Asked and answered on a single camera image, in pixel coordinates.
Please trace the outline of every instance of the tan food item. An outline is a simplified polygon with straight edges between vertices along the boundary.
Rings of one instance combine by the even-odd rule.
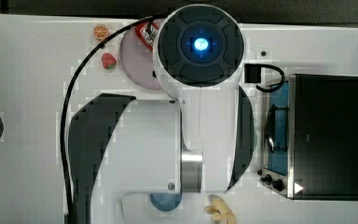
[[[212,206],[205,207],[205,211],[209,214],[213,214],[212,221],[220,221],[220,224],[237,224],[237,219],[234,213],[229,209],[223,199],[217,195],[210,195]]]

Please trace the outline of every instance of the black wire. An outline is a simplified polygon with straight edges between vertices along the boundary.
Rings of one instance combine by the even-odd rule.
[[[153,21],[154,20],[158,20],[158,19],[163,19],[163,18],[166,18],[167,17],[167,15],[164,15],[164,14],[160,14],[160,15],[155,15],[155,16],[153,16],[153,20],[151,20],[151,21],[149,21],[148,23],[147,23],[147,25],[146,25],[146,31],[147,31],[147,33],[150,35],[150,36],[152,36],[153,34],[152,34],[152,31],[151,31],[151,26],[152,26],[152,23],[153,23]]]
[[[71,187],[71,179],[69,175],[69,166],[68,166],[68,160],[66,157],[66,151],[65,151],[65,125],[66,125],[66,114],[68,112],[68,105],[69,100],[71,98],[72,89],[75,86],[75,82],[83,69],[83,67],[86,65],[86,63],[90,60],[90,58],[95,54],[95,52],[98,51],[98,49],[101,49],[104,47],[104,45],[111,39],[115,38],[117,35],[120,35],[121,33],[130,30],[130,28],[137,26],[139,24],[142,24],[146,21],[153,21],[155,17],[145,17],[143,19],[140,19],[130,25],[124,26],[123,28],[119,29],[118,31],[112,33],[110,36],[108,36],[106,39],[104,39],[101,43],[99,43],[90,53],[87,55],[87,57],[83,60],[83,62],[78,66],[76,69],[74,75],[72,76],[71,82],[68,85],[68,90],[65,94],[65,100],[63,102],[63,108],[62,108],[62,114],[61,114],[61,124],[60,124],[60,148],[61,148],[61,157],[62,157],[62,169],[63,169],[63,178],[65,181],[65,191],[66,191],[66,202],[68,207],[68,217],[71,219],[72,217],[76,218],[76,216],[73,216],[73,214],[76,213],[75,204],[72,201],[72,187]],[[69,223],[77,223],[76,220],[69,220]]]
[[[284,81],[285,81],[285,78],[284,78],[284,72],[281,68],[277,67],[277,66],[274,66],[274,65],[271,65],[271,64],[264,64],[264,63],[252,63],[253,65],[256,65],[256,66],[260,66],[260,67],[264,67],[264,68],[269,68],[269,69],[272,69],[272,70],[275,70],[277,72],[279,72],[279,74],[281,74],[281,81],[278,83],[278,85],[274,88],[271,88],[271,89],[264,89],[262,87],[259,87],[259,86],[256,86],[256,88],[262,92],[274,92],[274,91],[277,91],[278,89],[281,88],[281,86],[283,85]]]

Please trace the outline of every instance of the oven window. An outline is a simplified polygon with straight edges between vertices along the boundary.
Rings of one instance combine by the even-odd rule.
[[[287,108],[289,106],[289,90],[288,82],[285,82],[283,86],[275,92],[272,92],[269,96],[269,109],[273,106],[277,108],[271,116],[274,132],[271,136],[271,146],[268,148],[268,166],[270,171],[279,173],[281,175],[287,175]]]

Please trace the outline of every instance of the white table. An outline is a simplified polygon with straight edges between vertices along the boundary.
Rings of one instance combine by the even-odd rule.
[[[77,66],[97,44],[93,26],[113,31],[131,20],[0,15],[0,223],[63,223],[65,210],[59,120],[64,92]],[[243,24],[247,58],[272,63],[286,74],[358,76],[358,29]],[[104,70],[107,50],[118,57],[120,38],[97,52],[78,79],[71,116],[101,92],[167,99],[164,91],[148,91],[132,83],[120,64]],[[266,57],[260,56],[265,50]],[[262,94],[243,86],[252,99],[260,133]],[[238,185],[221,195],[238,223],[358,223],[358,202],[290,201],[264,188],[255,175],[260,145]],[[208,195],[185,194],[180,207],[161,213],[147,195],[124,200],[127,223],[211,223],[203,211]]]

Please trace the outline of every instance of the orange fruit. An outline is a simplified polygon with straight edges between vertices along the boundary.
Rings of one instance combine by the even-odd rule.
[[[98,24],[94,27],[94,37],[97,40],[103,40],[109,36],[109,30],[106,26]]]

